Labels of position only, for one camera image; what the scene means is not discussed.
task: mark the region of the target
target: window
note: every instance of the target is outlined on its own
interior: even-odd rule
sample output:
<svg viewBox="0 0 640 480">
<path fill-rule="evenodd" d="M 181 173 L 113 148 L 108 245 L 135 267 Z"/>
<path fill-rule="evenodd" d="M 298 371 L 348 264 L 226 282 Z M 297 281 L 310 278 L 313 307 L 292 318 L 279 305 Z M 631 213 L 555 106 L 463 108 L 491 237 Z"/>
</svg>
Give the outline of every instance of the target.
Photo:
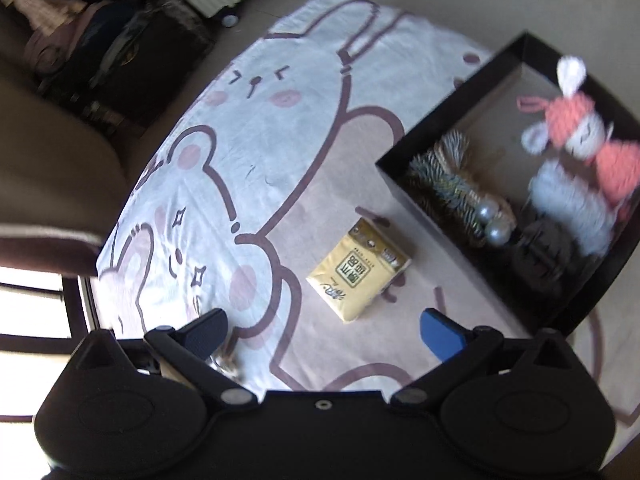
<svg viewBox="0 0 640 480">
<path fill-rule="evenodd" d="M 0 477 L 49 472 L 31 418 L 87 333 L 78 279 L 0 267 Z"/>
</svg>

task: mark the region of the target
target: yellow tissue packet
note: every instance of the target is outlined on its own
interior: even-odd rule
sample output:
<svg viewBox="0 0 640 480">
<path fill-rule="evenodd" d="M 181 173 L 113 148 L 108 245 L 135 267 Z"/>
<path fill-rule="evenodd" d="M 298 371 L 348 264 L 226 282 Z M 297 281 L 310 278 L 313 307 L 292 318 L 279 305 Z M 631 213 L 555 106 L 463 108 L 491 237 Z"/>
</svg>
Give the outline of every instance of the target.
<svg viewBox="0 0 640 480">
<path fill-rule="evenodd" d="M 348 323 L 410 262 L 388 238 L 360 218 L 306 280 Z"/>
</svg>

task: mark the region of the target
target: cartoon nose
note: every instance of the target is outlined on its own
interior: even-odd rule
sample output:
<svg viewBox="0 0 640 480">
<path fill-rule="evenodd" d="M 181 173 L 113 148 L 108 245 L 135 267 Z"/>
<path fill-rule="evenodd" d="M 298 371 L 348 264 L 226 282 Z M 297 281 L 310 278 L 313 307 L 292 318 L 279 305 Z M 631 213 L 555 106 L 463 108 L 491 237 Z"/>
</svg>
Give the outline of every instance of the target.
<svg viewBox="0 0 640 480">
<path fill-rule="evenodd" d="M 247 99 L 254 94 L 255 87 L 258 86 L 258 83 L 260 81 L 262 81 L 262 78 L 259 75 L 251 79 L 251 81 L 249 81 L 249 84 L 251 85 L 251 90 L 249 91 L 249 95 L 246 97 Z"/>
</svg>

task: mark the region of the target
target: blue gripper pad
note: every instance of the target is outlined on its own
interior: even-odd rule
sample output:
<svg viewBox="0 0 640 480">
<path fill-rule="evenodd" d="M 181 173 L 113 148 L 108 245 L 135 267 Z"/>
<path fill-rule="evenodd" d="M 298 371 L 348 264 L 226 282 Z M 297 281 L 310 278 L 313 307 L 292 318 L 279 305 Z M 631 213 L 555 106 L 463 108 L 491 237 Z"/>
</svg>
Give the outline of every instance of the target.
<svg viewBox="0 0 640 480">
<path fill-rule="evenodd" d="M 429 350 L 446 361 L 466 346 L 469 331 L 433 308 L 420 314 L 420 337 Z"/>
</svg>

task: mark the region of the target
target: pearl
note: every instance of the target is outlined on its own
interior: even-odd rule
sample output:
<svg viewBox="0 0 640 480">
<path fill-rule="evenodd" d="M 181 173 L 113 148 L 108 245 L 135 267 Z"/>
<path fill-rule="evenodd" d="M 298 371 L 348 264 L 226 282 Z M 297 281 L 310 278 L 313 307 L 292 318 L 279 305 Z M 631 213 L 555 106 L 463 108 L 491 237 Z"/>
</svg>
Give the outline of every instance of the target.
<svg viewBox="0 0 640 480">
<path fill-rule="evenodd" d="M 511 223 L 503 216 L 494 218 L 484 228 L 486 240 L 494 247 L 503 246 L 511 238 Z"/>
<path fill-rule="evenodd" d="M 484 197 L 476 206 L 476 216 L 482 224 L 488 224 L 500 211 L 498 203 L 489 197 Z"/>
</svg>

